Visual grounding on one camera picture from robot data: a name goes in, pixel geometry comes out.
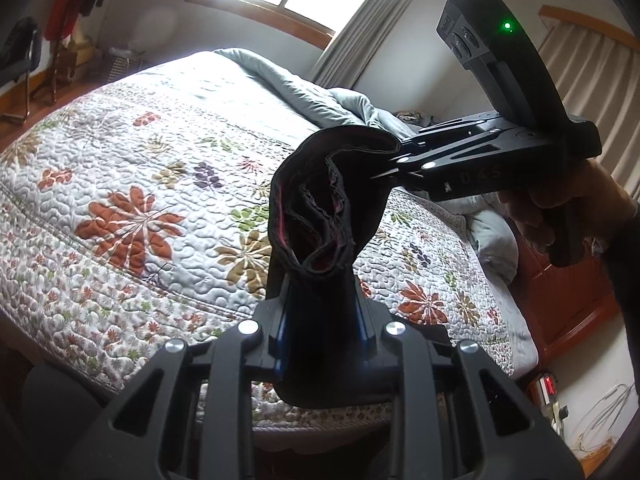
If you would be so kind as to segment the person's right hand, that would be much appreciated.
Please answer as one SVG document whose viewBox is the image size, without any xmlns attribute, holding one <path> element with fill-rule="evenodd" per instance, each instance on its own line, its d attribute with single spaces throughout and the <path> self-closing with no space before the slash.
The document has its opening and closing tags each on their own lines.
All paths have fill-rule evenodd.
<svg viewBox="0 0 640 480">
<path fill-rule="evenodd" d="M 498 197 L 538 252 L 545 252 L 554 242 L 554 229 L 544 214 L 555 208 L 567 207 L 572 212 L 572 231 L 603 244 L 638 210 L 638 204 L 594 159 L 583 160 L 554 183 L 525 192 L 501 191 Z"/>
</svg>

